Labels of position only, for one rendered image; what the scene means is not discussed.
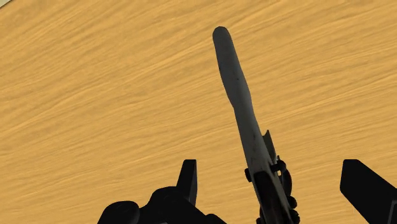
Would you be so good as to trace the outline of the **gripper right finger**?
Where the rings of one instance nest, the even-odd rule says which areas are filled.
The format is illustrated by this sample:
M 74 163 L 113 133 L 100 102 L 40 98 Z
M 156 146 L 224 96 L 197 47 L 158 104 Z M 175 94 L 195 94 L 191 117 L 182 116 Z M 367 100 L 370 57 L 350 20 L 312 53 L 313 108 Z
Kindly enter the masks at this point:
M 340 191 L 369 224 L 397 224 L 397 188 L 358 159 L 345 159 Z

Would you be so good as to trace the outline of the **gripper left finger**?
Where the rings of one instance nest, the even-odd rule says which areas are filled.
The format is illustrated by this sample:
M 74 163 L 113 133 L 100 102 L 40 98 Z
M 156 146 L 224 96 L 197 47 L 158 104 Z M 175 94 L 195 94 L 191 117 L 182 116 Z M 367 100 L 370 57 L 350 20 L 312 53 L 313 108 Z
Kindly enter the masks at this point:
M 155 190 L 143 207 L 130 200 L 114 202 L 103 210 L 97 224 L 226 224 L 196 208 L 196 199 L 197 161 L 186 159 L 175 186 Z

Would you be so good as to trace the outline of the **white handled black kitchen tool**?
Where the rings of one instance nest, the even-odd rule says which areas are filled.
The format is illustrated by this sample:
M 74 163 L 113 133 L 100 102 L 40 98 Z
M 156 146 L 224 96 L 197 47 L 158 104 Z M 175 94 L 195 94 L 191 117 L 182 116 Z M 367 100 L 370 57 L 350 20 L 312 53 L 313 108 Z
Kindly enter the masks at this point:
M 219 73 L 233 107 L 247 167 L 246 179 L 260 204 L 257 224 L 300 224 L 297 201 L 291 195 L 292 177 L 275 152 L 270 132 L 262 134 L 254 114 L 251 94 L 226 27 L 212 33 Z

